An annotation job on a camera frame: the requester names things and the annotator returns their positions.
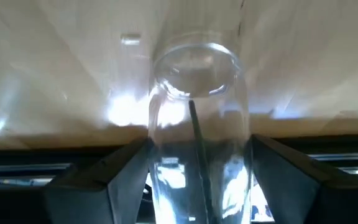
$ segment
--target clear glass jar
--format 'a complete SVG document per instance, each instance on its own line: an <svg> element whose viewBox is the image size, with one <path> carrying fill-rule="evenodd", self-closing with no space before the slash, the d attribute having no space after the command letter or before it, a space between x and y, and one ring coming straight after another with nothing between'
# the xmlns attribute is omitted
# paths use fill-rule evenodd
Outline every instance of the clear glass jar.
<svg viewBox="0 0 358 224"><path fill-rule="evenodd" d="M150 82L157 223L250 222L242 4L171 2Z"/></svg>

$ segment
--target glass jar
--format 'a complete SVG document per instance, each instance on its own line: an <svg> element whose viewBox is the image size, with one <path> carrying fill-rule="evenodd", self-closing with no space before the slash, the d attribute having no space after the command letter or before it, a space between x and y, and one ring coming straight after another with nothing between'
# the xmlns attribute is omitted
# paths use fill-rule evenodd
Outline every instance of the glass jar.
<svg viewBox="0 0 358 224"><path fill-rule="evenodd" d="M150 157L157 223L249 223L242 1L172 1L154 54Z"/></svg>

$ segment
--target wooden surface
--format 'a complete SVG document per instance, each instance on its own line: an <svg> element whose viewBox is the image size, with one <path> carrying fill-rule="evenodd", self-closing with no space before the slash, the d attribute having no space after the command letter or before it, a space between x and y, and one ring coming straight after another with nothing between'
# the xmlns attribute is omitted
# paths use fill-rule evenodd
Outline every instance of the wooden surface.
<svg viewBox="0 0 358 224"><path fill-rule="evenodd" d="M0 149L146 136L167 2L0 0ZM252 132L358 133L358 1L246 0L243 16Z"/></svg>

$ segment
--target glass cylinder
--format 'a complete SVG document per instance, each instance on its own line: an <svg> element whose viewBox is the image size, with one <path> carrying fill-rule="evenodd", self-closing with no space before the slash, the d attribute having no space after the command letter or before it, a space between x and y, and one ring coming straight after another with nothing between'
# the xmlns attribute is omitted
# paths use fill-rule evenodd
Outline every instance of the glass cylinder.
<svg viewBox="0 0 358 224"><path fill-rule="evenodd" d="M242 1L171 1L154 54L149 136L156 222L249 223Z"/></svg>

